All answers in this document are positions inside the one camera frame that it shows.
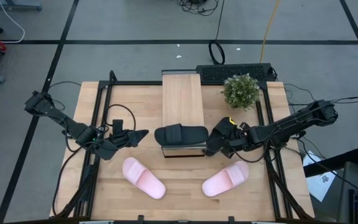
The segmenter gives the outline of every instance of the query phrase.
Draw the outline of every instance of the white cable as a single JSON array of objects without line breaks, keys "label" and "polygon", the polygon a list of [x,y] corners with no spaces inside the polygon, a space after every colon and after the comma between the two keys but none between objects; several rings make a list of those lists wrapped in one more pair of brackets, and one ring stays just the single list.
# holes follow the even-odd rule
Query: white cable
[{"label": "white cable", "polygon": [[2,5],[1,0],[0,0],[0,5],[1,5],[1,8],[3,9],[3,11],[5,12],[5,15],[6,15],[8,18],[10,18],[11,21],[12,21],[13,23],[15,23],[15,24],[16,24],[20,29],[22,29],[22,31],[23,31],[23,36],[22,36],[22,38],[20,38],[20,40],[18,40],[18,41],[1,41],[1,42],[4,43],[4,44],[17,44],[17,43],[22,42],[22,40],[23,40],[23,38],[24,38],[24,36],[25,36],[25,31],[24,31],[23,27],[21,27],[16,21],[14,21],[14,20],[7,14],[7,12],[6,12],[5,9],[4,9],[4,5]]}]

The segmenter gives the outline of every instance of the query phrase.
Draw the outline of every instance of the white paper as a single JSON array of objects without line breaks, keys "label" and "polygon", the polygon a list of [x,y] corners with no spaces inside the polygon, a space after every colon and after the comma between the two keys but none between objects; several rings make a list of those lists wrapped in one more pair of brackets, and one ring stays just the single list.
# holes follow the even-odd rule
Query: white paper
[{"label": "white paper", "polygon": [[[315,156],[311,151],[308,151],[308,153],[316,162],[321,161],[321,159]],[[303,159],[303,166],[307,166],[310,164],[314,164],[314,161],[312,161],[306,155],[305,158]],[[331,186],[331,184],[333,183],[334,178],[335,175],[331,172],[325,172],[323,174],[316,175],[314,177],[306,178],[306,181],[308,183],[309,193],[313,195],[317,200],[322,202],[327,194],[329,186]]]}]

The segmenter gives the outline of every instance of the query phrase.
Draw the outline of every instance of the wooden table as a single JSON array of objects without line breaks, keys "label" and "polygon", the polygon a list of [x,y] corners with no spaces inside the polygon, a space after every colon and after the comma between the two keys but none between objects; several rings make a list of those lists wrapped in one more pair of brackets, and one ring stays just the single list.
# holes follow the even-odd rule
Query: wooden table
[{"label": "wooden table", "polygon": [[[90,124],[97,86],[98,82],[82,84],[74,115],[75,121]],[[204,121],[209,131],[225,116],[231,116],[238,124],[245,121],[250,126],[259,125],[256,109],[246,112],[230,109],[220,94],[221,90],[222,86],[202,86]],[[283,83],[268,83],[268,92],[274,120],[290,115]],[[121,149],[110,161],[101,161],[94,195],[93,220],[136,220],[138,215],[144,215],[145,220],[223,221],[227,220],[228,216],[234,216],[236,221],[274,220],[268,175],[263,160],[248,164],[250,176],[244,184],[208,198],[203,195],[201,184],[221,169],[238,161],[238,157],[227,159],[221,153],[213,157],[163,157],[161,148],[154,139],[154,131],[162,126],[162,86],[113,86],[110,104],[112,103],[120,103],[130,108],[136,117],[136,128],[148,129],[150,133],[140,142],[139,147]],[[263,97],[261,103],[264,120],[267,121]],[[124,109],[111,108],[108,122],[113,118],[123,119],[124,128],[133,128],[132,118]],[[76,146],[74,142],[70,144],[72,148]],[[290,140],[288,147],[298,150],[295,140]],[[248,159],[256,159],[261,153],[262,149],[240,152]],[[65,159],[70,154],[71,152],[66,150]],[[63,171],[56,200],[57,211],[67,204],[78,188],[84,154],[85,150],[80,151]],[[289,150],[281,150],[281,155],[289,191],[305,211],[314,216],[299,155]],[[122,163],[128,157],[140,160],[165,184],[167,193],[161,200],[152,199],[124,178]],[[284,217],[282,194],[279,190],[277,192]]]}]

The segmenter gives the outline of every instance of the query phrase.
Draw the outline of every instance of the pink slipper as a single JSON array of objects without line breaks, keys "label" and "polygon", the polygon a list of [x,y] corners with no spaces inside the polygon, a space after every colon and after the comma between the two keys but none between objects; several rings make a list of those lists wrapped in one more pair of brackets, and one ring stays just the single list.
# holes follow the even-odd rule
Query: pink slipper
[{"label": "pink slipper", "polygon": [[203,192],[208,197],[214,197],[245,182],[249,169],[244,161],[235,162],[224,168],[203,183]]},{"label": "pink slipper", "polygon": [[137,159],[127,158],[122,165],[124,177],[154,199],[165,194],[165,186]]}]

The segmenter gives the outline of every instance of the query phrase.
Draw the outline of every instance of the potted plant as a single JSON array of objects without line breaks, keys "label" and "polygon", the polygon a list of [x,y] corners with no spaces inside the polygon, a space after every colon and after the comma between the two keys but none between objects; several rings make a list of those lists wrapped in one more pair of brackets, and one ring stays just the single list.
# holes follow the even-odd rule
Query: potted plant
[{"label": "potted plant", "polygon": [[247,75],[234,75],[224,81],[221,92],[231,108],[248,110],[259,100],[257,80]]}]

